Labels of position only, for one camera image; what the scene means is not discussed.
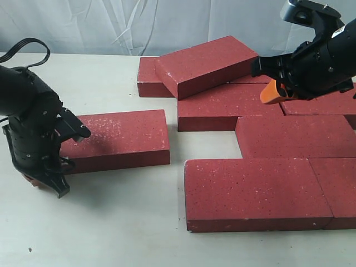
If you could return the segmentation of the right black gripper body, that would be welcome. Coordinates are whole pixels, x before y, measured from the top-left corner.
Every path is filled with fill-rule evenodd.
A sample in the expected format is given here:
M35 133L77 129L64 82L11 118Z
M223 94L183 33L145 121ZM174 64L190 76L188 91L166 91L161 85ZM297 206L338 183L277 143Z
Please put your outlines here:
M251 64L253 77L266 75L298 95L312 100L354 88L355 21L334 32L328 40L304 42L290 54L258 57Z

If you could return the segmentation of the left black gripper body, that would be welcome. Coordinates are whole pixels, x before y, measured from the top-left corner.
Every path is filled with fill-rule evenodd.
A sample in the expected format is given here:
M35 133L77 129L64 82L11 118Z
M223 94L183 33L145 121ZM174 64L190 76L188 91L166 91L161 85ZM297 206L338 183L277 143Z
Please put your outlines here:
M56 192L59 198L70 191L65 173L74 169L75 163L60 156L61 143L55 132L35 133L18 121L8 118L2 127L15 169Z

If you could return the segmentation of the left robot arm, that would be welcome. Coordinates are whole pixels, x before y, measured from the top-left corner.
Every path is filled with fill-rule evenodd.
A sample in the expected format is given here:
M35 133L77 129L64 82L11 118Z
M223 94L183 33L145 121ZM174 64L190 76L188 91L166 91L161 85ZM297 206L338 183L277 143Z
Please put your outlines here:
M25 178L49 187L63 197L70 191L60 156L61 144L72 136L64 128L63 103L58 94L24 67L1 67L3 133L14 168Z

